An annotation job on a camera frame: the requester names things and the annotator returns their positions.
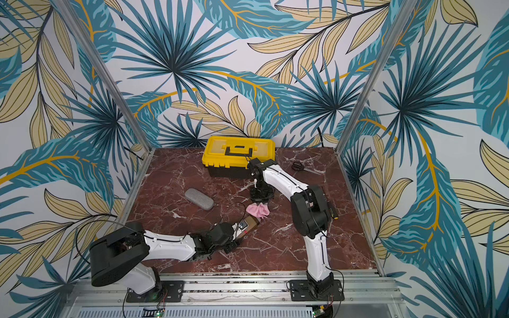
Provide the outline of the pink cloth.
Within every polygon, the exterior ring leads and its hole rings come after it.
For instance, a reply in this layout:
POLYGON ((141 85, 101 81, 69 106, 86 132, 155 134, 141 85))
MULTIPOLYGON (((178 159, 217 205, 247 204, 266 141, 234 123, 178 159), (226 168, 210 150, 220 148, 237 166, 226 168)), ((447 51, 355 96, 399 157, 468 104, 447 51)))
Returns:
POLYGON ((267 218, 270 215, 270 210, 268 208, 268 205, 264 203, 253 203, 247 206, 246 212, 250 214, 253 217, 256 217, 258 219, 264 219, 267 218))

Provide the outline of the brown case with red band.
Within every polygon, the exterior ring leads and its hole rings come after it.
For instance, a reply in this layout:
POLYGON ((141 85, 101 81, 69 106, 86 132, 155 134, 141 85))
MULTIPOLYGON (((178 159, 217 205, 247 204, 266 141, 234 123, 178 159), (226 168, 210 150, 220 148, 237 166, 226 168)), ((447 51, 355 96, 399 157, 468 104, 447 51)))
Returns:
POLYGON ((242 239, 245 235, 247 235, 248 233, 254 231, 259 226, 259 224, 260 224, 260 219, 258 219, 256 217, 253 217, 251 215, 249 215, 248 217, 244 218, 244 220, 242 220, 242 221, 247 222, 247 224, 249 226, 248 226, 248 228, 244 229, 243 231, 236 230, 236 232, 235 232, 235 235, 236 235, 235 238, 236 239, 242 239))

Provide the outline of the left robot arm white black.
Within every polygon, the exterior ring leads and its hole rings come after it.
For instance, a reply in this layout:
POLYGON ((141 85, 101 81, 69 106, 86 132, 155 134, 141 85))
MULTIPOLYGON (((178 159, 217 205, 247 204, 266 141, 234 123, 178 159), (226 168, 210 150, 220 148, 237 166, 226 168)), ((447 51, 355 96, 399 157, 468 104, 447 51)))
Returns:
POLYGON ((236 249, 247 234, 245 221, 231 225, 220 223, 203 234, 162 235, 145 230, 140 223, 126 226, 91 243, 91 284, 104 287, 118 283, 136 294, 161 289, 157 269, 143 264, 148 260, 172 259, 197 262, 211 259, 223 250, 236 249))

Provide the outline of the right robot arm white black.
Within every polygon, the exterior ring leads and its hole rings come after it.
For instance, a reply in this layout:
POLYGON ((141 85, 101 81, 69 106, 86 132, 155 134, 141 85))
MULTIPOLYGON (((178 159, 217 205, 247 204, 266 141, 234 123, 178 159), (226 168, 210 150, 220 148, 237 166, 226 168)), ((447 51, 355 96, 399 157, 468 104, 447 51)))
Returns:
POLYGON ((310 294, 318 298, 330 293, 334 274, 328 260, 327 232, 332 214, 323 189, 295 179, 274 160, 261 162, 254 158, 248 161, 247 168, 257 188, 274 188, 290 201, 293 224, 306 245, 310 294))

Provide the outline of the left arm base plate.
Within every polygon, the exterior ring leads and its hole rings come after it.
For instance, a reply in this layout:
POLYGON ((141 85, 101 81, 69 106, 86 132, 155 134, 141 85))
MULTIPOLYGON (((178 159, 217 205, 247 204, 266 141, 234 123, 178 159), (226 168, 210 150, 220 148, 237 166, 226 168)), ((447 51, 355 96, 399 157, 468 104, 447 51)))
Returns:
POLYGON ((127 303, 180 303, 184 291, 184 281, 161 281, 144 293, 136 294, 130 291, 127 294, 127 303))

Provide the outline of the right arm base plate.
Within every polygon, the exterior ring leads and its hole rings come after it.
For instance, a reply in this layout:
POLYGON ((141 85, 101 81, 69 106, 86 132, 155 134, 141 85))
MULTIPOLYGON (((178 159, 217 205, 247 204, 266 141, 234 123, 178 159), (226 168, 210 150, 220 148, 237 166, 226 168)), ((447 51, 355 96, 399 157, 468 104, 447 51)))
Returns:
POLYGON ((286 283, 293 302, 342 302, 345 300, 339 280, 326 280, 315 284, 309 280, 290 280, 286 283))

